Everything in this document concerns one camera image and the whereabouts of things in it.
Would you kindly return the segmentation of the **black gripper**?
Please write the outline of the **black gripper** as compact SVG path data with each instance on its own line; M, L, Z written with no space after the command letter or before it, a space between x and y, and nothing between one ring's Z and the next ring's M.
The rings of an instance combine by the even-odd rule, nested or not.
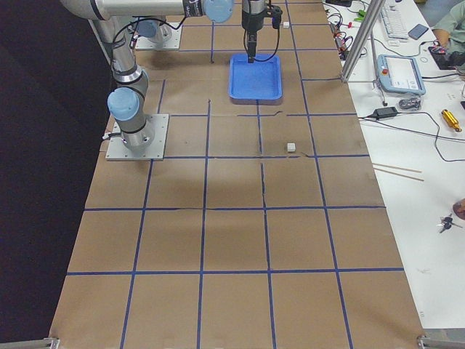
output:
M242 0L242 28L247 33L248 63L254 63L256 57L257 32L263 28L264 19L272 19L272 27L279 29L282 9L265 0Z

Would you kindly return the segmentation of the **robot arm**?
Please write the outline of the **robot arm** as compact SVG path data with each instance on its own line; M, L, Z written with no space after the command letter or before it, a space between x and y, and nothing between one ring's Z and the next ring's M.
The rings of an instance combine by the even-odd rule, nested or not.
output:
M167 21L179 15L183 20L206 16L213 24L228 21L234 1L63 1L70 13L86 19L107 55L110 79L116 89L107 99L117 130L104 135L110 157L116 160L162 159L169 117L144 111L149 76L137 64L132 34L145 37L158 49L178 37L182 24ZM256 52L258 32L266 19L279 31L282 9L271 1L242 1L241 26L245 52L231 63L242 68L230 72L229 94L242 102L274 102L282 97L279 59Z
M137 32L152 44L162 47L172 38L172 31L168 25L156 20L140 21L137 24Z

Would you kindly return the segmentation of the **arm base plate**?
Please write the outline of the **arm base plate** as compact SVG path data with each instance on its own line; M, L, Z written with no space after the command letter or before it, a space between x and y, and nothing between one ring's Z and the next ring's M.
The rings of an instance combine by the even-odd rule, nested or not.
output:
M182 27L179 23L161 24L157 21L139 22L135 49L139 51L178 50Z
M108 161L163 161L166 149L166 136L169 128L168 114L146 114L145 127L138 133L129 134L113 124L116 136L108 140L105 158Z

